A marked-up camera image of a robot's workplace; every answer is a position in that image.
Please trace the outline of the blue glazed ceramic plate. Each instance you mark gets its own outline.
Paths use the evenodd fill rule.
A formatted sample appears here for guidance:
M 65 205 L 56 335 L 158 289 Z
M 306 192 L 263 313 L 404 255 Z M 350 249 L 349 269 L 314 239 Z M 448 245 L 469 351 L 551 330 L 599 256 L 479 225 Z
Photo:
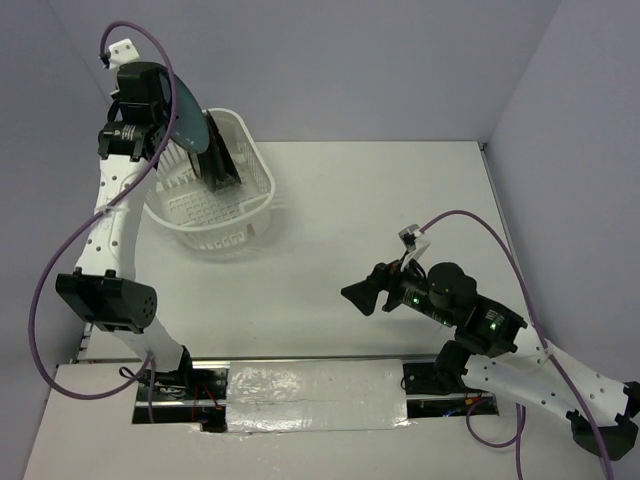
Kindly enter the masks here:
M 182 79 L 176 76 L 175 80 L 178 109 L 171 139 L 187 152 L 200 154 L 209 145 L 205 114 Z

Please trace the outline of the beige plate with dark rim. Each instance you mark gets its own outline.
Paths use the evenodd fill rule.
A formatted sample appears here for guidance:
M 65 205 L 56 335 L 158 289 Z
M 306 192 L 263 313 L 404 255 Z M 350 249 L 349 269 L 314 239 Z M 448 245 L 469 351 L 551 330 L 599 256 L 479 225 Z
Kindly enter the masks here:
M 191 164 L 191 168 L 195 176 L 204 183 L 209 182 L 209 166 L 208 166 L 208 155 L 206 152 L 203 153 L 192 153 L 188 154 L 189 161 Z

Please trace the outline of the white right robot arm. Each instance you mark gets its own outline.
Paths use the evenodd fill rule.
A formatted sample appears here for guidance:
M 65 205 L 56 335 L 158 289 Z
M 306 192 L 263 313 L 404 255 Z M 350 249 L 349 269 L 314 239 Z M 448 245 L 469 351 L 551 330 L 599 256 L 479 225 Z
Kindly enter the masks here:
M 453 329 L 434 371 L 444 390 L 485 390 L 526 408 L 540 408 L 569 424 L 574 442 L 613 461 L 636 444 L 639 385 L 598 373 L 552 344 L 505 305 L 478 293 L 477 282 L 455 263 L 424 271 L 416 261 L 379 263 L 341 294 L 362 314 L 411 308 Z

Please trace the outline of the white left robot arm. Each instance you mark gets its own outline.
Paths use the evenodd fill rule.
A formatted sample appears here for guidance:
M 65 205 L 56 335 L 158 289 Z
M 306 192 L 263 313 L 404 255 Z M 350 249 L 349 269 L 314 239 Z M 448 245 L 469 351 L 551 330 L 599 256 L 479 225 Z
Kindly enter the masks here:
M 154 288 L 137 282 L 136 242 L 147 192 L 148 166 L 169 125 L 172 94 L 164 66 L 133 62 L 119 68 L 117 90 L 98 134 L 100 186 L 84 249 L 71 274 L 58 275 L 56 292 L 85 322 L 155 361 L 147 384 L 173 398 L 195 389 L 187 349 L 157 317 Z

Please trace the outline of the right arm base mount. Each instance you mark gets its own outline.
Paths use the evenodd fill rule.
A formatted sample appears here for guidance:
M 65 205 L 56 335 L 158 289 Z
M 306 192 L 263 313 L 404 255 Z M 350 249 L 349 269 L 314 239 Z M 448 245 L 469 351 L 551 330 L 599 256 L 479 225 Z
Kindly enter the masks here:
M 432 362 L 409 362 L 402 367 L 400 386 L 406 395 L 409 419 L 464 417 L 470 409 L 472 415 L 499 414 L 493 394 L 446 386 L 437 378 Z

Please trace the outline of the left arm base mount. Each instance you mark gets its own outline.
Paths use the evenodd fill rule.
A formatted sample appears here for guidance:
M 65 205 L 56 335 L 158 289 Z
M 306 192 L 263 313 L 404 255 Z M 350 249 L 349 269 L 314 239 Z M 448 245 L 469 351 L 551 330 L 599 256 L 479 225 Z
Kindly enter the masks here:
M 152 394 L 150 377 L 136 382 L 132 423 L 194 424 L 205 432 L 226 432 L 229 373 L 229 369 L 223 367 L 195 367 L 193 382 L 186 388 L 163 386 L 157 374 Z

